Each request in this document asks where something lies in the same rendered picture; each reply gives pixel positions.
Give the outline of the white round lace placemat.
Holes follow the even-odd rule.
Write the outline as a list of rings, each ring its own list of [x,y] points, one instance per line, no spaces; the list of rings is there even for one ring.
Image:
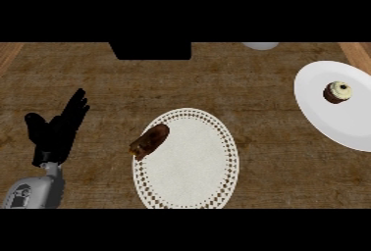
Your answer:
[[[168,137],[157,150],[132,162],[133,184],[149,209],[220,209],[236,186],[239,154],[233,136],[205,111],[180,108],[163,114]]]

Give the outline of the black box appliance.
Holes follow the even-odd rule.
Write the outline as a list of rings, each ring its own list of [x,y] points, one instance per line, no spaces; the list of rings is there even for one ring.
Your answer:
[[[189,42],[111,42],[111,50],[120,60],[188,60]]]

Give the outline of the cream frosted chocolate cupcake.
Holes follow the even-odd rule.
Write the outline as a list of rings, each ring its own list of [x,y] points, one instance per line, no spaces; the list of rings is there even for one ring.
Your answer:
[[[324,97],[330,103],[341,103],[352,97],[350,86],[341,81],[331,82],[324,90]]]

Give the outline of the brown chocolate pastry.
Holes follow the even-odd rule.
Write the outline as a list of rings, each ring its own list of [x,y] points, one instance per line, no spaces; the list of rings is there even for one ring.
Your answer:
[[[160,147],[170,134],[170,128],[164,124],[152,126],[140,137],[130,143],[129,152],[134,160],[140,161]]]

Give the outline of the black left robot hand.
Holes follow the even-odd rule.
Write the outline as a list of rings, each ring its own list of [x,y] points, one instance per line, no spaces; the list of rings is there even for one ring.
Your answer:
[[[30,140],[35,145],[32,159],[35,167],[47,162],[62,164],[68,158],[78,127],[90,109],[84,95],[86,91],[80,88],[62,113],[49,122],[37,113],[25,115]]]

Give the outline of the pale grey round object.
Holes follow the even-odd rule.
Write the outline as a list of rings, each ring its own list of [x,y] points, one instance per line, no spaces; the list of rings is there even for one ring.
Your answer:
[[[254,50],[270,50],[278,46],[276,42],[244,42],[244,45]]]

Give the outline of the white round plate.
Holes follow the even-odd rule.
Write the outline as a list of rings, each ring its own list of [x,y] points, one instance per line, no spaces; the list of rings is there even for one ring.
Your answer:
[[[327,86],[341,81],[352,96],[334,104],[324,97]],[[335,61],[307,64],[294,78],[296,101],[313,127],[343,146],[371,152],[371,75]]]

